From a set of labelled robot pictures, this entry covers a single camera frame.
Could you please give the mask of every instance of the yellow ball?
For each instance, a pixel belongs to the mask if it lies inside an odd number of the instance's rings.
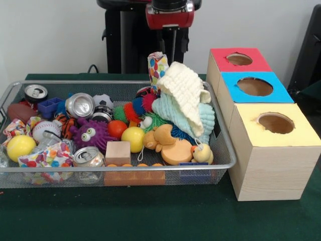
[[[138,153],[142,150],[144,139],[144,131],[139,127],[129,127],[121,135],[123,142],[130,142],[130,152]]]
[[[25,135],[15,136],[8,143],[7,154],[11,160],[18,162],[18,157],[30,154],[35,147],[36,142],[32,137]]]

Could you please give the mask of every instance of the orange ball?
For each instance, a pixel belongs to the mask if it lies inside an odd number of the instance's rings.
[[[127,125],[121,120],[112,120],[107,125],[108,133],[111,137],[121,138],[122,133],[127,129]]]

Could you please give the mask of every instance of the round hole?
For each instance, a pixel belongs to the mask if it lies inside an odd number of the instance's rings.
[[[240,66],[253,63],[253,60],[249,56],[239,53],[230,54],[229,56],[227,56],[227,60],[231,64]]]
[[[269,112],[262,114],[258,122],[272,133],[288,134],[294,129],[293,121],[280,113]]]
[[[254,77],[239,80],[237,86],[246,94],[253,96],[267,96],[273,92],[272,85],[262,79]]]

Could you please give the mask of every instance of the googly eyes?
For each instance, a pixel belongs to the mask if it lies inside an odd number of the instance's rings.
[[[88,142],[88,141],[90,141],[90,135],[89,135],[88,133],[82,134],[82,135],[81,135],[81,140],[82,140],[83,142]]]
[[[88,128],[87,134],[88,134],[90,137],[93,137],[94,135],[96,135],[96,130],[95,130],[94,128]]]
[[[152,123],[152,118],[150,116],[146,116],[139,124],[138,127],[145,130],[146,128],[150,127]]]

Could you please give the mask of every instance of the blue box top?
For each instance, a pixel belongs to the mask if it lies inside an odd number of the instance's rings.
[[[294,103],[273,72],[222,72],[236,103]]]

